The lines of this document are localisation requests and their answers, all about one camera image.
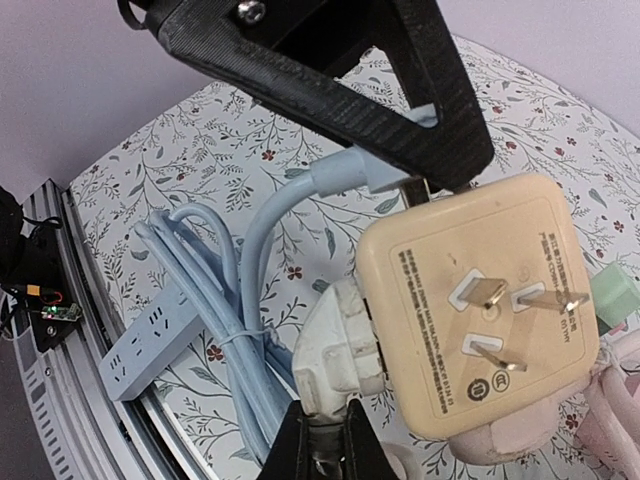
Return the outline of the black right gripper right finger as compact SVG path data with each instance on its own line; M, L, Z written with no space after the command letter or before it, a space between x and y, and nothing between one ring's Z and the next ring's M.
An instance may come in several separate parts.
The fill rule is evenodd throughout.
M345 478L398 480L358 399L347 407L344 422Z

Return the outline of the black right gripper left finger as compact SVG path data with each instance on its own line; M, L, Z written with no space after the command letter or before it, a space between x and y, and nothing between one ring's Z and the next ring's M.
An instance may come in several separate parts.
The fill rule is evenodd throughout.
M313 455L319 430L304 413L299 400L290 403L258 480L319 479Z

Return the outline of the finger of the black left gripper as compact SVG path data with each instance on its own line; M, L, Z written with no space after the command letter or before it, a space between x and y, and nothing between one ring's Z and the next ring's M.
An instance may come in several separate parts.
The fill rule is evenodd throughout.
M407 123L393 151L434 183L468 183L494 156L463 62L435 1L386 1L384 51L412 108L432 106L437 123Z
M414 174L393 151L411 121L341 83L366 51L385 53L385 2L122 1L118 8L181 63Z

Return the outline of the white power strip plug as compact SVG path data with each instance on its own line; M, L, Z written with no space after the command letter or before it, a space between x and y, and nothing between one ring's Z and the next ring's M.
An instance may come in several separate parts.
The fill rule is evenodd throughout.
M355 279L330 284L295 342L292 373L304 413L340 423L349 399L385 389L385 371L366 303Z

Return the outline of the beige cube socket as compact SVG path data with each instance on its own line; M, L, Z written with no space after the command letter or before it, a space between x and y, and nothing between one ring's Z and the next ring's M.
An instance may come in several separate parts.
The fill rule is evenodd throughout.
M559 185L496 181L384 217L356 270L407 428L448 439L569 386L599 350Z

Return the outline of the grey-blue round plug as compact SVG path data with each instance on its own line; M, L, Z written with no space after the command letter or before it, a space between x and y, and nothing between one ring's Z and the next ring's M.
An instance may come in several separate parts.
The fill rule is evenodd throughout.
M321 197L361 187L379 194L417 179L356 145L314 161L310 173Z

